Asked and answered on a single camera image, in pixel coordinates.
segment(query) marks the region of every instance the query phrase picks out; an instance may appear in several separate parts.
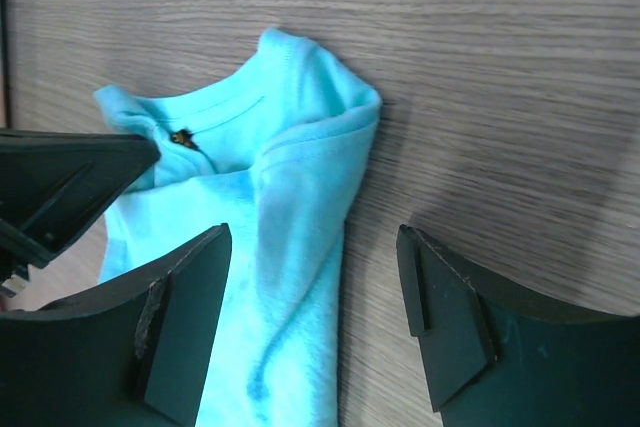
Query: wood grain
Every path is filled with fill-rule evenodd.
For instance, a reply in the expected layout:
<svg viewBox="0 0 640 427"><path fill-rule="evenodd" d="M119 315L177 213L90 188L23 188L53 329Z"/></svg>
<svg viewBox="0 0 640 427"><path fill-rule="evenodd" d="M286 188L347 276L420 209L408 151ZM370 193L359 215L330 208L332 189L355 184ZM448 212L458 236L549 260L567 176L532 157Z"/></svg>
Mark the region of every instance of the wood grain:
<svg viewBox="0 0 640 427"><path fill-rule="evenodd" d="M94 89L195 89L274 25L321 41L380 89L348 222L343 425L439 422L408 337L400 223L540 291L640 312L640 0L10 1L22 128L102 131ZM101 235L51 275L90 284Z"/></svg>

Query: t-shirt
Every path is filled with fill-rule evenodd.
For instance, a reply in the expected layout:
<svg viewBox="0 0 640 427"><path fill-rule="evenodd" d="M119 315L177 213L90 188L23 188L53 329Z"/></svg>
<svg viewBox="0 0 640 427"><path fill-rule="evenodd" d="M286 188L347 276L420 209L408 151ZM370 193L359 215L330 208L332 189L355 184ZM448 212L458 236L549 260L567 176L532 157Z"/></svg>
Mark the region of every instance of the t-shirt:
<svg viewBox="0 0 640 427"><path fill-rule="evenodd" d="M95 97L114 131L161 152L106 213L102 282L211 226L231 229L197 425L335 427L344 221L379 95L315 42L270 29L209 87L151 99L108 86Z"/></svg>

